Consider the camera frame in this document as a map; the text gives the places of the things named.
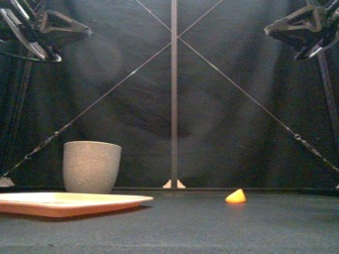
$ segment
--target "small orange piece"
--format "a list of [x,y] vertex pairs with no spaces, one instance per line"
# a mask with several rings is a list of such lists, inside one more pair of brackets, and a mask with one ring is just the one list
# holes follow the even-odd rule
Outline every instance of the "small orange piece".
[[247,201],[247,197],[242,189],[231,193],[226,199],[226,202],[230,202],[230,203],[239,203],[246,201]]

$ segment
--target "black backdrop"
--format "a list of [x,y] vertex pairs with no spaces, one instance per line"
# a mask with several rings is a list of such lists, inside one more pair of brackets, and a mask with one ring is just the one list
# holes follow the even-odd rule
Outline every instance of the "black backdrop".
[[[339,184],[254,102],[336,164],[318,58],[296,62],[291,48],[263,33],[302,6],[303,0],[178,1],[178,177],[188,188]],[[111,91],[9,177],[21,186],[61,186],[65,142],[95,140],[123,148],[117,187],[160,188],[172,171],[171,1],[51,0],[48,8],[87,24],[92,37],[64,48],[60,64],[0,57],[1,171]],[[338,99],[335,49],[326,58]]]

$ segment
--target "table surface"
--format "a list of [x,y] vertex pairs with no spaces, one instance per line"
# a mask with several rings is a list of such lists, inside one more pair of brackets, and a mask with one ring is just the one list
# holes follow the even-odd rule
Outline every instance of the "table surface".
[[136,208],[72,218],[0,213],[0,253],[339,253],[339,198],[300,193],[125,192]]

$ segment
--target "black surface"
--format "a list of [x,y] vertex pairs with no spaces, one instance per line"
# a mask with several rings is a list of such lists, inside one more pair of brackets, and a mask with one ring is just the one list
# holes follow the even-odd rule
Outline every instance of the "black surface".
[[51,219],[0,214],[0,253],[338,253],[339,199],[298,193],[117,192],[154,201]]
[[[195,24],[180,39],[336,164],[318,61],[295,62],[292,49],[263,32],[304,6],[304,0],[223,1],[210,12],[219,2],[178,1],[179,33]],[[1,58],[1,173],[171,43],[171,32],[140,3],[171,27],[168,0],[48,1],[48,8],[91,27],[92,37],[63,49],[61,64],[33,64],[25,78],[24,66]],[[182,40],[176,94],[182,183],[188,188],[335,187],[338,174]],[[8,177],[16,185],[61,187],[64,144],[95,140],[123,148],[117,187],[162,188],[172,170],[171,88],[168,47],[12,172]]]

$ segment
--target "ceramic cup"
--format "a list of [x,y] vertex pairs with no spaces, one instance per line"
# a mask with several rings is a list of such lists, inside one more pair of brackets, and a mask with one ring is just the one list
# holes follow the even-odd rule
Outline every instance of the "ceramic cup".
[[115,185],[121,147],[96,141],[64,146],[64,184],[68,192],[109,193]]

